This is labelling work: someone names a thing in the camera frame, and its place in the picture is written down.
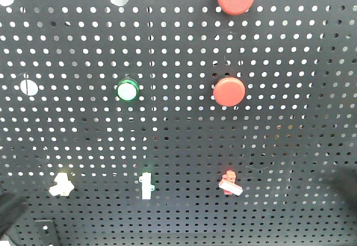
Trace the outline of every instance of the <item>white clip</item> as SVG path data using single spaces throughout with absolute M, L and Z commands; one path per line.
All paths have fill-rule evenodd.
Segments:
M 55 178 L 57 185 L 51 186 L 49 192 L 52 196 L 69 196 L 69 193 L 74 189 L 74 185 L 68 180 L 68 175 L 65 172 L 60 172 Z
M 144 172 L 143 175 L 139 177 L 139 182 L 141 183 L 142 199 L 150 200 L 151 192 L 155 190 L 155 186 L 151 185 L 151 173 Z
M 241 186 L 238 186 L 232 182 L 228 182 L 225 179 L 219 182 L 219 188 L 236 194 L 237 196 L 240 196 L 240 194 L 243 193 L 243 188 Z

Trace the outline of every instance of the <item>black perforated panel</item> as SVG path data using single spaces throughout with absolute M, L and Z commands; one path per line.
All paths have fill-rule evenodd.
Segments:
M 332 189 L 356 154 L 356 0 L 15 0 L 0 6 L 0 183 L 41 245 L 352 245 Z M 132 103 L 115 96 L 126 75 Z M 239 77 L 237 106 L 214 84 Z M 244 192 L 218 188 L 227 170 Z M 58 172 L 75 185 L 52 197 Z M 152 199 L 139 176 L 151 172 Z

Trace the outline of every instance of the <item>black metal bracket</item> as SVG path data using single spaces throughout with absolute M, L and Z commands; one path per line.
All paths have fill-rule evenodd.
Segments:
M 38 220 L 36 227 L 43 246 L 61 246 L 52 220 Z

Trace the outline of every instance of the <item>metal panel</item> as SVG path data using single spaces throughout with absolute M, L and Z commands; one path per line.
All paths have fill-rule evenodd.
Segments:
M 356 217 L 330 187 L 355 167 L 355 0 L 15 0 L 0 7 L 0 184 L 27 196 L 40 245 L 351 245 Z M 129 74 L 133 103 L 115 86 Z M 226 75 L 247 96 L 212 98 Z M 34 96 L 31 82 L 38 86 Z M 242 196 L 225 196 L 234 170 Z M 48 189 L 58 172 L 69 197 Z M 151 172 L 152 199 L 138 177 Z

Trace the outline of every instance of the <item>red plastic clip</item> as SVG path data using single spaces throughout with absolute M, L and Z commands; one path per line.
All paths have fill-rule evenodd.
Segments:
M 219 182 L 219 187 L 224 190 L 224 194 L 239 196 L 243 192 L 243 188 L 235 184 L 236 175 L 234 171 L 227 171 L 222 175 L 222 180 Z

